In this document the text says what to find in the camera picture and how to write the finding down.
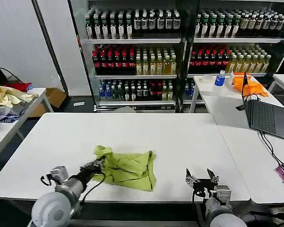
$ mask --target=red bottle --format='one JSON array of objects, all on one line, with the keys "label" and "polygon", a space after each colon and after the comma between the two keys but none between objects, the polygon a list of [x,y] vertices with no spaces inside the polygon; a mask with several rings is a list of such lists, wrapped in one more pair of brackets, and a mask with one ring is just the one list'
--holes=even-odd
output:
[{"label": "red bottle", "polygon": [[202,54],[203,54],[203,50],[200,50],[195,57],[195,70],[194,70],[194,72],[201,72],[201,64],[202,64],[202,61],[203,61]]},{"label": "red bottle", "polygon": [[112,58],[112,52],[108,51],[108,55],[107,55],[107,62],[108,62],[108,70],[110,72],[112,72],[114,70],[115,64]]},{"label": "red bottle", "polygon": [[206,50],[206,52],[203,54],[203,61],[201,66],[202,72],[208,72],[209,54],[210,54],[209,50]]},{"label": "red bottle", "polygon": [[223,69],[223,51],[220,50],[219,54],[215,57],[216,70],[220,71]]},{"label": "red bottle", "polygon": [[101,51],[101,71],[104,72],[107,70],[108,67],[108,63],[107,63],[107,59],[105,57],[105,52]]},{"label": "red bottle", "polygon": [[130,70],[130,73],[132,73],[133,75],[136,72],[136,60],[135,60],[133,51],[130,51],[129,70]]},{"label": "red bottle", "polygon": [[229,60],[230,60],[230,51],[229,50],[226,50],[224,52],[224,55],[223,55],[223,70],[226,69],[228,63],[229,63]]},{"label": "red bottle", "polygon": [[215,56],[216,56],[216,50],[213,50],[211,54],[209,55],[209,72],[214,72],[215,69]]},{"label": "red bottle", "polygon": [[189,63],[189,71],[193,71],[195,67],[195,55],[197,53],[195,51],[192,52],[190,63]]},{"label": "red bottle", "polygon": [[162,100],[162,94],[163,94],[162,84],[158,83],[157,90],[156,90],[156,99]]},{"label": "red bottle", "polygon": [[128,59],[127,59],[126,50],[122,51],[122,67],[123,67],[124,71],[128,71],[129,62],[128,62]]},{"label": "red bottle", "polygon": [[122,62],[120,59],[120,53],[118,51],[115,51],[114,62],[116,70],[120,71],[122,69]]},{"label": "red bottle", "polygon": [[94,62],[94,66],[95,66],[95,72],[97,74],[99,74],[100,73],[100,60],[97,56],[96,51],[93,51],[93,62]]},{"label": "red bottle", "polygon": [[150,87],[150,98],[154,100],[155,96],[156,96],[155,83],[152,83]]}]

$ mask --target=laptop cable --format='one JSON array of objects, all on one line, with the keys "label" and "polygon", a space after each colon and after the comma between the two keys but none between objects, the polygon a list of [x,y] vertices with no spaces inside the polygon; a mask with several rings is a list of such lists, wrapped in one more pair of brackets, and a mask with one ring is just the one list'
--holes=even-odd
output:
[{"label": "laptop cable", "polygon": [[273,146],[271,144],[271,142],[267,139],[267,137],[265,136],[265,133],[263,131],[259,131],[260,136],[262,138],[262,140],[265,142],[266,146],[269,148],[269,150],[271,151],[271,154],[273,156],[273,158],[277,161],[278,166],[282,168],[282,170],[284,171],[284,162],[282,162],[274,153],[274,149]]}]

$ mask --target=clothes pile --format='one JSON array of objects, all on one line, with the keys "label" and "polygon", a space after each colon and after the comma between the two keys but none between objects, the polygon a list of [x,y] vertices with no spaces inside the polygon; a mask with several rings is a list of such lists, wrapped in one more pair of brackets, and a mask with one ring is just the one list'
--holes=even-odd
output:
[{"label": "clothes pile", "polygon": [[[97,158],[106,156],[103,173],[105,183],[152,192],[156,183],[153,173],[155,154],[148,151],[144,154],[113,153],[111,148],[96,146]],[[102,175],[95,175],[92,180],[101,181]]]},{"label": "clothes pile", "polygon": [[34,94],[0,86],[0,122],[12,123],[18,120],[35,97]]}]

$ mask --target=laptop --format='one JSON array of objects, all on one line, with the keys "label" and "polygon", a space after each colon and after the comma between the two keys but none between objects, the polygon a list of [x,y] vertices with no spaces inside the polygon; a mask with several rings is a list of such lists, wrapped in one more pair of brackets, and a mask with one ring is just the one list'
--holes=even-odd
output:
[{"label": "laptop", "polygon": [[251,96],[244,98],[244,88],[250,90],[246,73],[243,78],[241,97],[249,127],[284,139],[284,108],[251,99]]}]

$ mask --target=white wall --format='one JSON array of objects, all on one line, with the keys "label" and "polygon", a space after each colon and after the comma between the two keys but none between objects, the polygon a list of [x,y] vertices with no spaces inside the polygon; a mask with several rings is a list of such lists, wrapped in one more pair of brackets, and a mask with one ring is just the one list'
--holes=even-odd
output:
[{"label": "white wall", "polygon": [[66,0],[38,0],[54,52],[70,96],[90,96],[91,91]]},{"label": "white wall", "polygon": [[0,0],[0,67],[34,87],[63,90],[31,0]]}]

